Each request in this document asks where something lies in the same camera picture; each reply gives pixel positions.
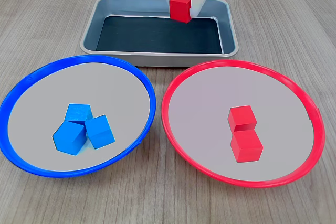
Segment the wood grain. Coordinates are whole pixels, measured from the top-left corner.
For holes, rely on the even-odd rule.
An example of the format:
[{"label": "wood grain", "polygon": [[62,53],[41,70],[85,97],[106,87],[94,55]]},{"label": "wood grain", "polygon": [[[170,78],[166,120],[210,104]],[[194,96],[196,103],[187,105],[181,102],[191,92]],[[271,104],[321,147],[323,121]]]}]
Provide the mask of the wood grain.
[{"label": "wood grain", "polygon": [[[0,99],[30,72],[81,55],[96,0],[0,0]],[[226,0],[235,59],[273,68],[321,110],[326,147],[304,178],[253,190],[198,172],[176,153],[161,120],[163,93],[182,69],[141,68],[158,110],[129,156],[82,177],[28,174],[0,154],[0,223],[336,223],[336,0]]]}]

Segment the wooden block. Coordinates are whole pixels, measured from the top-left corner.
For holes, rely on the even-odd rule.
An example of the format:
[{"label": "wooden block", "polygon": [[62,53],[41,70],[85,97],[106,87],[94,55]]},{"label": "wooden block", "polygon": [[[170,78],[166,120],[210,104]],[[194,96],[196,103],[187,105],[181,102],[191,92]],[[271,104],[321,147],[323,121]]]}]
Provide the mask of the wooden block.
[{"label": "wooden block", "polygon": [[264,149],[254,130],[233,132],[231,148],[239,163],[258,161]]},{"label": "wooden block", "polygon": [[232,132],[254,130],[257,125],[250,106],[231,108],[227,119]]},{"label": "wooden block", "polygon": [[85,121],[93,118],[91,106],[86,104],[70,104],[65,121],[85,126]]},{"label": "wooden block", "polygon": [[58,151],[77,155],[87,140],[85,127],[65,121],[53,134],[52,139]]},{"label": "wooden block", "polygon": [[106,115],[85,122],[90,141],[95,149],[102,148],[115,142]]},{"label": "wooden block", "polygon": [[170,19],[188,23],[190,17],[191,0],[170,0]]}]

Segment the blue cube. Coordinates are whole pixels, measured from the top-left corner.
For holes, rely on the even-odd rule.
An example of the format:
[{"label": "blue cube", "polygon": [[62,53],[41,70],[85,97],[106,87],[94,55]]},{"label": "blue cube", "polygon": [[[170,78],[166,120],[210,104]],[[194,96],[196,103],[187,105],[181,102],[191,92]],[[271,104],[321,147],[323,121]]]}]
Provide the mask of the blue cube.
[{"label": "blue cube", "polygon": [[106,115],[86,121],[85,127],[93,148],[98,149],[115,142]]},{"label": "blue cube", "polygon": [[86,104],[70,104],[65,121],[85,126],[85,121],[92,119],[91,106]]},{"label": "blue cube", "polygon": [[58,151],[77,155],[87,140],[85,127],[65,121],[52,135],[52,139]]}]

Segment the tray rim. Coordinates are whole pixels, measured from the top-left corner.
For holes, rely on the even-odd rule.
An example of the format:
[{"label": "tray rim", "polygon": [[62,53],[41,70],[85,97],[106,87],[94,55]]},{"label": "tray rim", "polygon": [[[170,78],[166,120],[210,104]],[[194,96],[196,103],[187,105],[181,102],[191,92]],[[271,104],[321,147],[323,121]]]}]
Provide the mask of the tray rim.
[{"label": "tray rim", "polygon": [[[172,95],[174,94],[175,90],[180,86],[180,84],[189,78],[190,76],[201,72],[206,69],[216,68],[216,67],[239,67],[245,68],[253,71],[260,72],[265,74],[271,78],[274,78],[284,84],[287,88],[289,88],[302,102],[304,107],[306,108],[306,112],[308,117],[312,123],[313,127],[313,136],[314,142],[312,150],[306,159],[306,161],[296,170],[293,172],[282,176],[280,178],[267,180],[267,181],[246,181],[240,179],[233,179],[229,177],[225,177],[218,173],[215,173],[208,168],[205,168],[201,164],[194,161],[178,144],[177,140],[174,137],[172,129],[169,123],[169,105]],[[326,132],[324,128],[324,123],[322,119],[322,115],[320,113],[319,108],[314,104],[313,100],[308,96],[308,94],[299,87],[295,82],[287,78],[286,76],[272,70],[270,68],[264,67],[262,65],[258,65],[252,62],[247,61],[240,61],[240,60],[215,60],[215,61],[208,61],[204,63],[200,63],[193,67],[190,67],[180,73],[168,86],[166,92],[162,99],[161,104],[161,120],[164,131],[166,132],[167,138],[176,149],[176,151],[193,167],[198,169],[200,172],[216,179],[221,182],[240,186],[240,187],[248,187],[248,188],[273,188],[283,186],[289,183],[292,183],[304,175],[309,173],[317,164],[320,157],[322,156],[323,149],[325,146],[325,139],[326,139]]]},{"label": "tray rim", "polygon": [[96,12],[97,6],[99,4],[99,2],[102,0],[96,0],[90,18],[87,22],[87,25],[85,27],[83,36],[81,38],[80,41],[80,49],[89,55],[108,55],[108,56],[169,56],[169,57],[181,57],[181,58],[191,58],[191,57],[196,57],[196,58],[230,58],[233,55],[237,54],[239,51],[239,45],[238,45],[238,40],[237,40],[237,36],[236,36],[236,32],[235,32],[235,28],[233,25],[233,19],[232,19],[232,15],[231,15],[231,11],[230,11],[230,7],[229,4],[225,1],[225,0],[214,0],[214,1],[219,1],[222,2],[223,4],[226,5],[227,8],[227,12],[228,12],[228,18],[230,21],[230,28],[231,28],[231,34],[233,37],[233,41],[234,41],[234,45],[235,45],[235,49],[234,51],[232,51],[229,54],[183,54],[183,53],[165,53],[165,52],[120,52],[120,51],[94,51],[94,50],[89,50],[85,47],[85,40],[87,38],[88,35],[88,31],[90,29],[94,14]]},{"label": "tray rim", "polygon": [[[150,99],[150,112],[148,115],[148,119],[146,125],[144,126],[142,132],[139,134],[138,138],[133,141],[133,143],[127,147],[124,151],[122,151],[117,156],[105,161],[104,163],[85,168],[80,170],[70,170],[70,171],[53,171],[38,168],[34,165],[23,160],[13,149],[8,135],[8,123],[10,114],[12,109],[14,108],[16,102],[21,97],[21,95],[28,90],[31,86],[33,86],[36,82],[42,80],[43,78],[60,71],[62,69],[72,67],[75,65],[80,65],[84,63],[104,63],[112,66],[116,66],[122,68],[129,73],[136,76],[146,88],[149,99]],[[69,58],[60,59],[49,63],[34,72],[27,75],[23,78],[17,85],[15,85],[12,90],[8,93],[4,101],[0,106],[0,150],[3,152],[5,157],[18,168],[43,177],[52,177],[52,178],[65,178],[65,177],[75,177],[86,175],[89,173],[96,172],[98,170],[104,169],[107,166],[110,166],[122,158],[126,157],[129,153],[131,153],[138,145],[141,144],[142,140],[147,135],[150,130],[154,118],[156,114],[156,95],[154,91],[154,87],[148,77],[137,67],[134,65],[114,57],[102,56],[102,55],[79,55],[73,56]]]}]

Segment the stacked red cubes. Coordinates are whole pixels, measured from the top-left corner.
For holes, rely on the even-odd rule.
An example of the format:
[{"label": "stacked red cubes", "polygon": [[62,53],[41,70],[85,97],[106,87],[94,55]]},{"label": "stacked red cubes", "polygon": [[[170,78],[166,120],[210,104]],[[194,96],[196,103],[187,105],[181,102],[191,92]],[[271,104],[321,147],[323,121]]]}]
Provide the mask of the stacked red cubes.
[{"label": "stacked red cubes", "polygon": [[257,120],[250,106],[231,108],[228,122],[232,132],[231,148],[238,163],[260,159],[263,146],[255,127]]}]

